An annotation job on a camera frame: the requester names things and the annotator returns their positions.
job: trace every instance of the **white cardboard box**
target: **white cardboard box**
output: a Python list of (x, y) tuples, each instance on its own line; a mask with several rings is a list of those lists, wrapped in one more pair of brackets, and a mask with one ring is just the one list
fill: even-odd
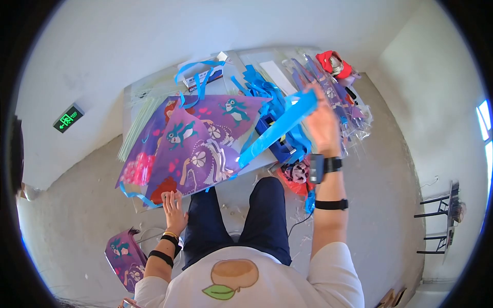
[[(216, 57), (206, 58), (206, 59), (202, 59), (200, 61), (184, 62), (184, 63), (178, 65), (178, 69), (180, 69), (184, 65), (186, 65), (188, 63), (192, 63), (192, 62), (201, 62), (201, 61), (207, 61), (207, 60), (219, 62), (219, 61), (226, 61), (227, 58), (228, 58), (228, 56), (225, 53), (220, 52)], [(197, 82), (196, 82), (195, 77), (194, 77), (195, 74), (197, 74), (197, 73), (199, 74), (199, 80), (200, 80), (200, 83), (202, 84), (204, 82), (204, 79), (206, 78), (207, 73), (209, 72), (209, 70), (211, 68), (212, 68), (212, 72), (211, 72), (211, 75), (209, 76), (209, 78), (207, 79), (207, 83), (210, 83), (216, 79), (222, 78), (224, 65), (211, 66), (211, 65), (207, 65), (207, 64), (198, 63), (197, 65), (184, 71), (178, 77), (178, 81), (183, 81), (183, 83), (188, 88), (188, 92), (192, 92), (192, 91), (197, 89)]]

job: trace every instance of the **person's right hand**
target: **person's right hand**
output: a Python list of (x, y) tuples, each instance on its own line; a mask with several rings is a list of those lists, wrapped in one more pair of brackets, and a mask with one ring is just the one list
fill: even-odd
[(341, 129), (339, 119), (330, 107), (329, 101), (318, 84), (309, 84), (305, 91), (313, 89), (318, 107), (306, 117), (306, 124), (318, 152), (326, 157), (341, 156)]

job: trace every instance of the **person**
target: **person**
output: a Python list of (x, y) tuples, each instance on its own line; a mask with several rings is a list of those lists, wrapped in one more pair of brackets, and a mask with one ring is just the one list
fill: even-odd
[[(310, 87), (318, 106), (306, 118), (308, 129), (320, 154), (339, 157), (339, 121), (323, 91)], [(289, 267), (284, 189), (277, 178), (265, 177), (255, 186), (236, 243), (222, 222), (214, 188), (192, 195), (185, 214), (180, 194), (163, 193), (162, 199), (167, 232), (135, 286), (135, 307), (364, 307), (361, 283), (345, 244), (349, 210), (317, 208), (317, 202), (346, 199), (342, 171), (326, 173), (316, 187), (306, 278)], [(177, 237), (185, 226), (185, 267), (172, 280)]]

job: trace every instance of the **window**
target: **window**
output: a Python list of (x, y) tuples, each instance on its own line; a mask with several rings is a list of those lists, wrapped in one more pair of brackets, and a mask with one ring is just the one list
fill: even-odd
[(485, 141), (486, 162), (488, 166), (488, 196), (490, 195), (490, 186), (492, 182), (492, 169), (493, 169), (493, 143), (492, 143), (492, 122), (491, 112), (488, 102), (484, 101), (476, 108), (478, 114), (479, 127), (481, 128), (481, 135)]

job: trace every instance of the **person's left hand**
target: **person's left hand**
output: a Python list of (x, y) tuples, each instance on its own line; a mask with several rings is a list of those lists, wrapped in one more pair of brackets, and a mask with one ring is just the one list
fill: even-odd
[(161, 194), (161, 199), (166, 213), (166, 225), (168, 226), (166, 231), (180, 236), (180, 233), (188, 223), (188, 212), (183, 215), (183, 210), (181, 209), (181, 193), (165, 192)]

